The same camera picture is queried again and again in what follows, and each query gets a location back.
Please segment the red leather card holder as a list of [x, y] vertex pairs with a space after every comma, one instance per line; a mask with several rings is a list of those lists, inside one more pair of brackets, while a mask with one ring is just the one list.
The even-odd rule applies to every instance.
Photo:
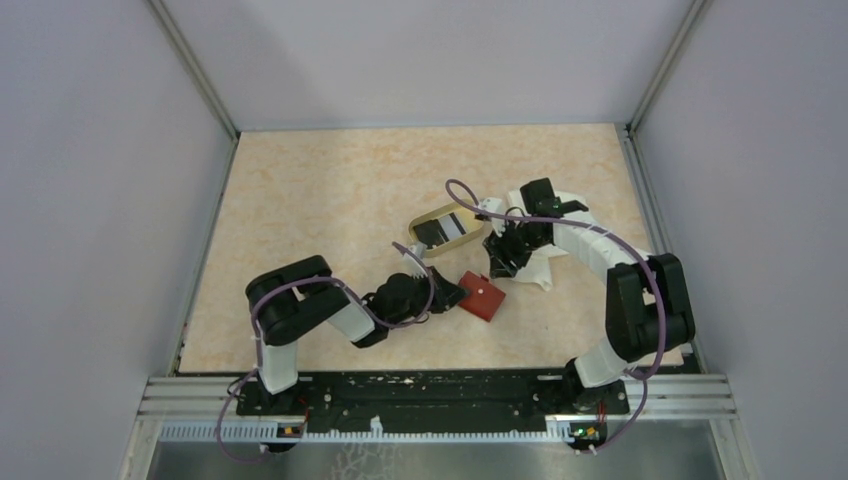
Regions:
[[484, 275], [466, 271], [458, 284], [467, 292], [458, 306], [471, 315], [490, 323], [501, 308], [506, 293]]

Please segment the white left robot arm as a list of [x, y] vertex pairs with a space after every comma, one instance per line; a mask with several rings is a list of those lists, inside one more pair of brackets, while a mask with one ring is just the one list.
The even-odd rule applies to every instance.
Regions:
[[360, 297], [314, 255], [254, 278], [245, 288], [254, 329], [260, 399], [277, 414], [300, 399], [297, 344], [327, 323], [357, 348], [369, 348], [392, 330], [423, 323], [465, 300], [470, 292], [434, 267], [395, 273]]

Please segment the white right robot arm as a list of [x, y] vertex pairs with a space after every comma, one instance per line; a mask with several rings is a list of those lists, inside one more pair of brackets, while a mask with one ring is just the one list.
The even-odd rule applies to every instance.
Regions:
[[600, 225], [583, 197], [557, 191], [542, 178], [511, 191], [507, 200], [485, 198], [477, 209], [477, 218], [492, 225], [483, 242], [491, 277], [549, 290], [551, 258], [570, 255], [606, 288], [604, 337], [566, 365], [571, 378], [563, 398], [572, 410], [590, 411], [602, 386], [646, 357], [659, 364], [668, 350], [693, 339], [681, 261], [632, 246]]

